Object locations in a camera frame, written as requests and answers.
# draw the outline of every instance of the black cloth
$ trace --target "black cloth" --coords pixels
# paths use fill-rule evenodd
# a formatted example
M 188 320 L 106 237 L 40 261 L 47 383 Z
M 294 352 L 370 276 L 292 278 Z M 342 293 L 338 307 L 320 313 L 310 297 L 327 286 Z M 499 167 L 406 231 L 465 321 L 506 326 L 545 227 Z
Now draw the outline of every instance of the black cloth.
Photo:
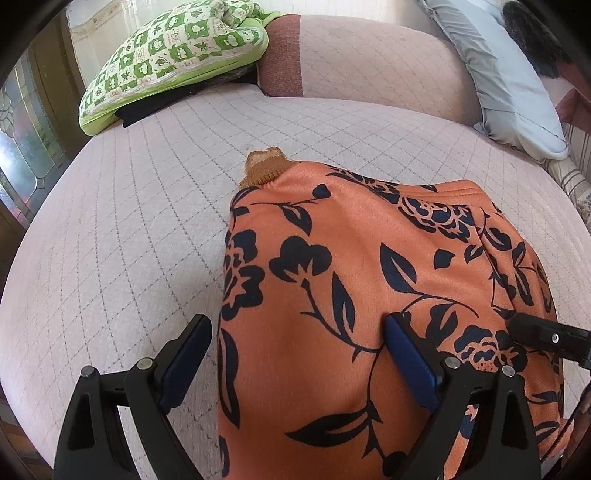
M 163 108 L 172 105 L 190 95 L 195 95 L 201 90 L 222 83 L 257 83 L 256 66 L 254 64 L 223 73 L 203 82 L 176 87 L 166 92 L 156 93 L 146 98 L 137 100 L 129 105 L 124 105 L 115 112 L 115 116 L 123 120 L 123 128 L 127 128 L 136 122 L 146 118 Z

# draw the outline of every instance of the grid pattern fabric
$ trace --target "grid pattern fabric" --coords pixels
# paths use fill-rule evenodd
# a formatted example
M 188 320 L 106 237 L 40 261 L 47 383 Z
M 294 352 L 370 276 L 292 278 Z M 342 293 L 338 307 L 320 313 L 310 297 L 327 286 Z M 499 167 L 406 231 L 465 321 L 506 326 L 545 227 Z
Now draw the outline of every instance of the grid pattern fabric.
M 591 237 L 539 165 L 424 113 L 215 87 L 92 138 L 17 254 L 0 306 L 0 379 L 51 465 L 82 366 L 127 369 L 195 313 L 216 322 L 229 201 L 247 153 L 272 145 L 400 183 L 477 182 L 540 256 L 559 319 L 591 327 Z M 205 478 L 220 475 L 215 348 L 169 415 Z M 566 378 L 568 414 L 583 376 L 566 362 Z M 154 478 L 128 411 L 122 418 L 142 478 Z
M 469 127 L 482 119 L 474 80 L 450 42 L 360 18 L 302 15 L 300 24 L 304 97 L 397 106 Z

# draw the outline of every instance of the cable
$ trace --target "cable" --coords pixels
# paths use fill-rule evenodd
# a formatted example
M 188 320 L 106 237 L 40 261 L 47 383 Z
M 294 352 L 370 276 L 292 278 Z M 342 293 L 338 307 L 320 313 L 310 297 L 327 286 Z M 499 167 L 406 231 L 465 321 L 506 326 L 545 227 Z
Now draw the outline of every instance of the cable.
M 569 427 L 572 424 L 574 418 L 577 416 L 577 414 L 579 413 L 579 411 L 583 407 L 583 400 L 589 394 L 591 394 L 591 382 L 589 382 L 589 385 L 587 385 L 585 387 L 585 389 L 583 390 L 583 393 L 581 394 L 581 396 L 579 398 L 579 402 L 577 403 L 577 406 L 575 407 L 575 409 L 571 413 L 571 415 L 570 415 L 569 419 L 567 420 L 567 422 L 564 424 L 564 427 L 562 427 L 562 430 L 560 430 L 560 433 L 556 437 L 556 440 L 554 441 L 554 443 L 552 443 L 552 445 L 550 445 L 550 448 L 542 456 L 542 458 L 540 460 L 540 463 L 544 463 L 544 461 L 550 456 L 550 454 L 554 451 L 554 449 L 556 448 L 556 446 L 560 443 L 560 441 L 562 440 L 562 437 L 564 437 L 564 434 L 569 429 Z

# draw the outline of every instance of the black fur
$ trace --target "black fur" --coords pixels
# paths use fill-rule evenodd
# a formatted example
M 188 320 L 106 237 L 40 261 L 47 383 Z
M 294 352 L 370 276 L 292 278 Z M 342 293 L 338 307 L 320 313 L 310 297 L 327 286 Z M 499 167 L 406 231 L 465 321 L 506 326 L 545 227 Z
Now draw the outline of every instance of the black fur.
M 519 2 L 503 6 L 503 19 L 509 36 L 532 64 L 535 72 L 551 78 L 560 76 L 556 61 L 571 63 L 548 28 Z

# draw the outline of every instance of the floor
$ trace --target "floor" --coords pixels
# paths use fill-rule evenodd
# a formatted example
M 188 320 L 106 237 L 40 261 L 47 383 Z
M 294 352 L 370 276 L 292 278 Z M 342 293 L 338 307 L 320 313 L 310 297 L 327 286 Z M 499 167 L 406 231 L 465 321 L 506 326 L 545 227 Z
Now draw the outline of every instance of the floor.
M 269 11 L 367 18 L 444 38 L 415 0 L 259 0 L 258 3 Z M 178 0 L 73 0 L 67 13 L 85 84 L 94 79 L 117 47 L 137 28 L 178 4 Z

